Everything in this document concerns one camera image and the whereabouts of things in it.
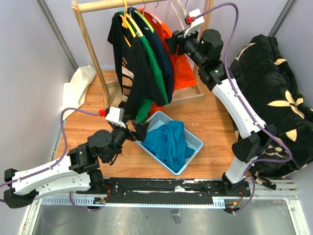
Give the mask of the teal blue t shirt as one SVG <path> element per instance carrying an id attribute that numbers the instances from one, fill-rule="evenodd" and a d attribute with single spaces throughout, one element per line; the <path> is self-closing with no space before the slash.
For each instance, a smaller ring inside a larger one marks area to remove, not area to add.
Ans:
<path id="1" fill-rule="evenodd" d="M 184 123 L 174 120 L 148 132 L 142 145 L 175 173 L 195 152 L 187 146 Z"/>

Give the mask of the orange t shirt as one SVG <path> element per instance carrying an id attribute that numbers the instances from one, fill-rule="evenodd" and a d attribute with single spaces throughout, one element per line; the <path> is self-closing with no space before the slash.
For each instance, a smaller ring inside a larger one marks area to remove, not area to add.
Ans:
<path id="1" fill-rule="evenodd" d="M 172 93 L 172 101 L 174 99 L 174 92 L 180 91 L 184 88 L 191 88 L 192 86 L 197 85 L 197 81 L 192 72 L 191 66 L 185 55 L 171 55 L 168 49 L 168 46 L 165 42 L 166 38 L 172 37 L 172 31 L 169 27 L 164 23 L 162 26 L 154 27 L 161 39 L 163 46 L 169 56 L 170 63 L 173 69 L 173 93 Z"/>

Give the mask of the white plastic hanger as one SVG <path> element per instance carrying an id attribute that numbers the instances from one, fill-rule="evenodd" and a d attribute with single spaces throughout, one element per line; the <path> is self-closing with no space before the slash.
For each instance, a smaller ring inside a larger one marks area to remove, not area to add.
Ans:
<path id="1" fill-rule="evenodd" d="M 187 0 L 171 0 L 171 6 L 174 11 L 174 14 L 176 16 L 176 19 L 179 22 L 179 25 L 181 27 L 181 30 L 185 30 L 188 25 L 185 23 L 184 18 L 187 15 L 186 11 L 186 5 L 187 5 Z"/>

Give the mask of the pink plastic hanger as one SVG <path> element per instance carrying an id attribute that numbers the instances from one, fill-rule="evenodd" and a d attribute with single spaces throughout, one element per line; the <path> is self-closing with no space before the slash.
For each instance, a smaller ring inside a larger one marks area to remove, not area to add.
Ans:
<path id="1" fill-rule="evenodd" d="M 144 6 L 141 8 L 140 12 L 144 16 L 144 18 L 153 26 L 162 26 L 164 22 L 156 15 L 156 13 L 153 13 L 149 9 L 146 9 L 148 1 L 144 1 Z"/>

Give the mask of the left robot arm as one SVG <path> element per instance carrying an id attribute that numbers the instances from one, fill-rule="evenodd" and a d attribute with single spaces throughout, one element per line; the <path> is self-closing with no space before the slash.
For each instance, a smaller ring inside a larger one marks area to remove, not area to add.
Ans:
<path id="1" fill-rule="evenodd" d="M 113 165 L 126 140 L 143 141 L 149 121 L 132 121 L 134 130 L 112 124 L 112 131 L 98 130 L 88 141 L 70 150 L 63 157 L 38 167 L 18 171 L 7 169 L 4 180 L 8 189 L 3 202 L 12 209 L 22 208 L 45 196 L 76 192 L 98 194 L 105 182 L 100 163 Z"/>

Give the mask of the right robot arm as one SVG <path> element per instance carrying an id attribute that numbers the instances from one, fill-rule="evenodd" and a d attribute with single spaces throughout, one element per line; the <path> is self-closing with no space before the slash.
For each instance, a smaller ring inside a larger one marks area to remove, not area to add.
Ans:
<path id="1" fill-rule="evenodd" d="M 252 109 L 234 78 L 220 59 L 223 41 L 218 31 L 206 29 L 186 35 L 175 31 L 165 42 L 171 53 L 188 55 L 199 67 L 200 80 L 222 102 L 236 124 L 241 139 L 232 145 L 234 154 L 229 169 L 222 175 L 222 191 L 232 196 L 243 184 L 248 167 L 267 149 L 276 134 L 274 125 L 267 125 Z"/>

